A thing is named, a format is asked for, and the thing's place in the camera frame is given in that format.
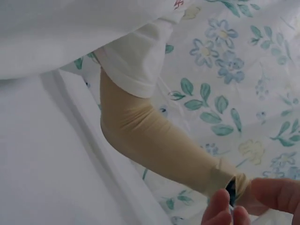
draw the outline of white sheet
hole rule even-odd
[[[0,79],[57,69],[175,9],[176,0],[2,0]]]
[[[0,95],[0,224],[170,224],[128,159],[103,147],[81,77],[0,81]]]

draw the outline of finger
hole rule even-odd
[[[202,222],[212,219],[224,210],[229,211],[229,199],[229,194],[225,189],[217,191],[210,199],[210,203],[204,212]]]
[[[262,179],[251,182],[253,195],[262,204],[294,214],[300,203],[300,184],[290,179]]]
[[[247,210],[242,206],[237,206],[233,211],[234,225],[250,225],[251,220]]]
[[[201,225],[230,225],[231,224],[231,215],[228,211],[222,211],[218,213],[212,219],[202,223]]]

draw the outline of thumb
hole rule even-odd
[[[300,183],[298,181],[257,178],[251,182],[251,190],[262,204],[275,210],[295,214],[293,223],[300,224]]]

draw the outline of green leaf print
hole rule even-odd
[[[271,54],[273,56],[279,56],[281,54],[281,50],[277,47],[274,47],[274,48],[271,49]]]
[[[240,14],[237,10],[237,8],[234,6],[234,4],[227,2],[227,1],[222,1],[222,3],[237,17],[240,17]]]
[[[200,118],[210,124],[218,124],[222,121],[218,114],[215,112],[203,112],[200,115]]]
[[[89,58],[91,58],[91,59],[95,59],[96,58],[93,52],[90,52],[89,54],[87,54],[87,56]]]
[[[285,65],[287,63],[287,57],[285,55],[282,55],[280,56],[278,59],[277,59],[277,63],[279,65]]]
[[[207,99],[210,96],[210,85],[208,83],[201,84],[200,95],[205,103],[205,106],[207,107]]]
[[[223,114],[228,107],[228,100],[223,95],[216,97],[215,107],[219,113]]]
[[[174,210],[174,200],[172,198],[169,198],[168,200],[166,200],[165,203],[169,209]]]
[[[75,60],[74,63],[75,63],[75,66],[77,69],[82,69],[83,68],[83,57]]]
[[[263,38],[263,35],[262,35],[261,31],[260,31],[256,26],[253,26],[253,25],[252,25],[250,28],[251,28],[252,33],[253,33],[258,39]]]
[[[281,136],[288,128],[290,128],[291,123],[289,121],[284,122],[281,125],[280,131],[277,135],[277,137]]]
[[[273,32],[272,32],[271,27],[269,27],[269,26],[264,26],[263,28],[264,28],[264,31],[266,32],[266,35],[267,35],[270,39],[272,39]]]
[[[179,91],[171,91],[168,95],[170,95],[172,98],[171,100],[178,101],[180,99],[183,99],[185,95],[181,94]]]
[[[181,85],[182,91],[185,94],[190,95],[190,96],[193,95],[194,86],[187,78],[182,78],[180,85]]]
[[[231,117],[234,121],[236,128],[241,133],[242,132],[242,123],[240,121],[240,115],[239,115],[238,111],[233,108],[233,109],[231,109],[230,113],[231,113]]]
[[[242,12],[242,14],[244,14],[247,17],[253,17],[253,15],[250,12],[249,7],[247,5],[238,4],[238,7],[240,8],[240,11]]]
[[[290,60],[292,60],[289,43],[285,40],[284,44],[285,44],[286,55],[287,55],[287,57],[289,57]]]
[[[284,39],[285,39],[285,38],[283,37],[283,34],[282,34],[282,33],[278,33],[278,34],[276,35],[277,43],[278,43],[280,46],[282,45]]]
[[[250,4],[250,5],[255,10],[260,10],[261,9],[257,4]]]
[[[226,136],[233,132],[233,127],[230,125],[218,124],[211,127],[212,132],[218,136]]]
[[[178,195],[183,195],[187,190],[180,191]]]
[[[282,138],[278,138],[278,140],[280,141],[280,143],[282,144],[282,146],[284,147],[292,147],[294,146],[295,144],[293,142],[289,142],[285,139],[282,139]]]
[[[298,142],[300,141],[300,135],[293,135],[292,137],[289,138],[289,140],[292,142]]]
[[[281,116],[284,117],[284,116],[287,116],[288,114],[290,114],[292,112],[292,110],[285,110],[281,113]]]
[[[298,130],[298,128],[299,128],[299,120],[295,119],[294,123],[292,124],[291,134],[295,133]]]
[[[186,102],[184,104],[184,106],[188,109],[188,110],[198,110],[200,109],[202,106],[203,106],[203,102],[202,101],[199,101],[199,100],[196,100],[196,99],[192,99],[188,102]]]
[[[271,45],[271,41],[267,40],[261,43],[261,48],[267,50],[268,48],[270,48],[270,45]]]
[[[173,50],[174,50],[173,45],[166,45],[165,46],[165,54],[169,54],[169,53],[173,52]]]
[[[292,102],[291,102],[289,99],[283,97],[282,95],[280,95],[279,97],[280,97],[280,99],[281,99],[284,103],[286,103],[287,105],[293,105]]]
[[[190,205],[193,202],[193,199],[187,196],[179,195],[177,196],[179,201],[182,201],[185,205]]]

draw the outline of black band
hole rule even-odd
[[[234,207],[235,200],[236,200],[236,193],[235,193],[235,180],[232,180],[229,182],[229,184],[226,187],[226,191],[228,191],[230,196],[229,204]]]

